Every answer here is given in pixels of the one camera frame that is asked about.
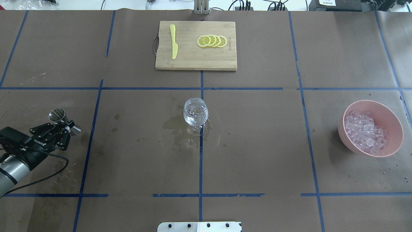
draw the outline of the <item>wine glass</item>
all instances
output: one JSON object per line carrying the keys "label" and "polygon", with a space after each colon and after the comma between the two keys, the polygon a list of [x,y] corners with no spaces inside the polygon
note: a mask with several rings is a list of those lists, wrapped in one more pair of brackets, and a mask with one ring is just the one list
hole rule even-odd
{"label": "wine glass", "polygon": [[203,135],[206,129],[206,121],[209,116],[206,103],[198,97],[186,101],[183,109],[183,117],[189,124],[187,131],[195,137]]}

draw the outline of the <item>bowl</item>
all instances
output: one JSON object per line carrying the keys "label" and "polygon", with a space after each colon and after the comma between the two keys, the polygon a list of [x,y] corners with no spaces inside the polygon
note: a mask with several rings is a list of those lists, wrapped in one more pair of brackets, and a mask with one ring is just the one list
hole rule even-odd
{"label": "bowl", "polygon": [[[381,148],[378,154],[371,155],[360,150],[348,137],[345,130],[345,119],[352,112],[356,111],[361,114],[364,112],[370,112],[370,117],[374,119],[375,125],[386,130],[386,145]],[[366,154],[373,157],[387,157],[395,154],[403,143],[403,128],[396,117],[396,115],[386,106],[379,102],[371,100],[361,100],[352,103],[346,108],[343,116],[340,118],[338,132],[340,139],[347,148],[358,154]]]}

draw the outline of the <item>metal jigger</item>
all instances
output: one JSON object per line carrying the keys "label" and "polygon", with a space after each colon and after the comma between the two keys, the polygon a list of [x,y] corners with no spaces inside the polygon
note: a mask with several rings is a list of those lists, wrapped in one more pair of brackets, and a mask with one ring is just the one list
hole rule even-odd
{"label": "metal jigger", "polygon": [[[66,112],[62,108],[55,108],[49,113],[49,119],[52,122],[61,122],[61,123],[68,123],[69,120],[67,119]],[[78,125],[74,125],[70,128],[70,135],[76,136],[82,131],[82,128]]]}

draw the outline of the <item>knife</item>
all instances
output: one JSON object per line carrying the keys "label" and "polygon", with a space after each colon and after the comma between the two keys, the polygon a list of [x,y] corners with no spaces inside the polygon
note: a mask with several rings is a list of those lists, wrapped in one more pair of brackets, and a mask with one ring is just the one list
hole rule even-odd
{"label": "knife", "polygon": [[170,24],[170,34],[172,35],[172,59],[176,59],[178,54],[179,46],[176,43],[175,36],[176,36],[176,26],[174,24]]}

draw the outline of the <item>wooden cutting board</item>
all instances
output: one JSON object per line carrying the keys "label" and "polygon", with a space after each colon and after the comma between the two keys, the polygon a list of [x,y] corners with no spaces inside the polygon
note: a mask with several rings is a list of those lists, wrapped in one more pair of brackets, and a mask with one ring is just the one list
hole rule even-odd
{"label": "wooden cutting board", "polygon": [[[179,45],[176,59],[172,59],[170,24],[176,26],[176,43]],[[226,46],[199,47],[199,36],[208,34],[226,37]],[[160,21],[155,67],[168,70],[237,70],[235,22]]]}

